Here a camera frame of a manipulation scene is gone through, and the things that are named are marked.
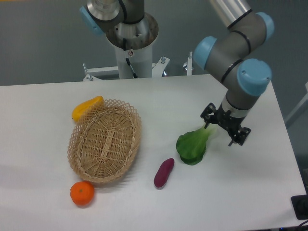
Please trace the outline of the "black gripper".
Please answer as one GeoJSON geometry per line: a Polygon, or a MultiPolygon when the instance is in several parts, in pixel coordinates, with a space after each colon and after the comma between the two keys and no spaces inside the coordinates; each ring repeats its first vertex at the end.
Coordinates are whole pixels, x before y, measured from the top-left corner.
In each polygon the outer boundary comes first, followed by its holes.
{"type": "Polygon", "coordinates": [[[218,124],[224,130],[226,130],[231,138],[228,146],[232,144],[238,144],[242,146],[251,132],[250,128],[241,127],[244,117],[232,117],[231,113],[225,112],[220,106],[216,109],[213,103],[210,103],[201,113],[200,117],[204,120],[204,128],[207,128],[210,124],[218,124]]]}

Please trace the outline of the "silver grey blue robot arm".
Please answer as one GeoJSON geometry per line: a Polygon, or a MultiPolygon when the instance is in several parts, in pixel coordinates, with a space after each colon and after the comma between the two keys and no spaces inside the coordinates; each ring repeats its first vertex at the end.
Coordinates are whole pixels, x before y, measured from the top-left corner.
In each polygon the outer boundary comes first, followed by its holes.
{"type": "MultiPolygon", "coordinates": [[[[204,38],[192,59],[227,93],[219,108],[210,103],[201,118],[226,130],[232,143],[243,145],[251,130],[241,123],[272,79],[271,68],[248,55],[273,35],[274,22],[244,0],[213,0],[211,5],[229,34],[224,39],[204,38]]],[[[89,0],[79,11],[89,29],[104,34],[113,45],[121,79],[154,77],[152,45],[159,28],[145,12],[144,1],[89,0]]]]}

